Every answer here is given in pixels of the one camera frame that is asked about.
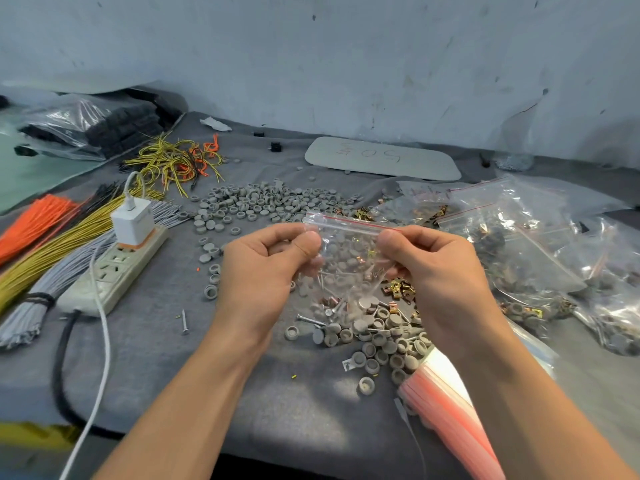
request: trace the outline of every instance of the hand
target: hand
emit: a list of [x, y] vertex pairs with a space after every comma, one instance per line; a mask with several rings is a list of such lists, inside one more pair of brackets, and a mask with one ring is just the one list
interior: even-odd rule
[[276, 224], [226, 245], [214, 333], [266, 350], [292, 279], [319, 266], [320, 236], [306, 231], [302, 223]]
[[513, 335], [473, 245], [420, 226], [386, 230], [378, 249], [398, 263], [387, 276], [411, 282], [429, 338], [453, 362], [482, 353], [496, 333]]

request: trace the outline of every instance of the white wall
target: white wall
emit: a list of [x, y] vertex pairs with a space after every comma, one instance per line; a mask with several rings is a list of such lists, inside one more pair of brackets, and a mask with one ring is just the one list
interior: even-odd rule
[[[640, 0], [0, 0], [0, 79], [144, 66], [190, 109], [253, 125], [640, 167], [639, 10]], [[518, 128], [506, 139], [505, 125]]]

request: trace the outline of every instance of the black power cord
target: black power cord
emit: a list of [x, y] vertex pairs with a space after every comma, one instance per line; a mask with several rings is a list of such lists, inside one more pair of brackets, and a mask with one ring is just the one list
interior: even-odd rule
[[[65, 355], [67, 354], [67, 346], [69, 344], [69, 337], [76, 325], [76, 322], [80, 318], [80, 312], [74, 311], [67, 318], [67, 323], [60, 336], [60, 342], [58, 343], [58, 349], [56, 350], [56, 356], [53, 361], [53, 371], [51, 374], [51, 392], [53, 394], [53, 400], [56, 404], [56, 409], [65, 420], [76, 428], [84, 429], [86, 426], [86, 420], [76, 413], [71, 407], [67, 396], [65, 395], [65, 387], [62, 380], [62, 368], [65, 364]], [[112, 431], [110, 429], [101, 428], [100, 426], [92, 426], [89, 429], [89, 433], [101, 438], [108, 438], [110, 440], [121, 440], [125, 434], [119, 431]]]

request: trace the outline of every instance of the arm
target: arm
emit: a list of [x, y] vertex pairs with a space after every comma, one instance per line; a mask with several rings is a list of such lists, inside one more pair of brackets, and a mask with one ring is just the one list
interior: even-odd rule
[[636, 479], [520, 343], [464, 238], [418, 226], [378, 247], [412, 282], [423, 324], [457, 368], [507, 478]]
[[[211, 329], [111, 453], [97, 480], [210, 478], [292, 277], [306, 264], [313, 269], [320, 237], [304, 230], [302, 224], [275, 225], [227, 245]], [[283, 245], [288, 240], [291, 245]]]

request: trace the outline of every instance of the right hand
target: right hand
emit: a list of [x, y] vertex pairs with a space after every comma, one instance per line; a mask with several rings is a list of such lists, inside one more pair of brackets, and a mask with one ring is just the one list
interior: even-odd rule
[[420, 226], [386, 230], [378, 249], [396, 261], [387, 277], [409, 281], [429, 338], [452, 362], [476, 358], [496, 337], [513, 336], [473, 245]]

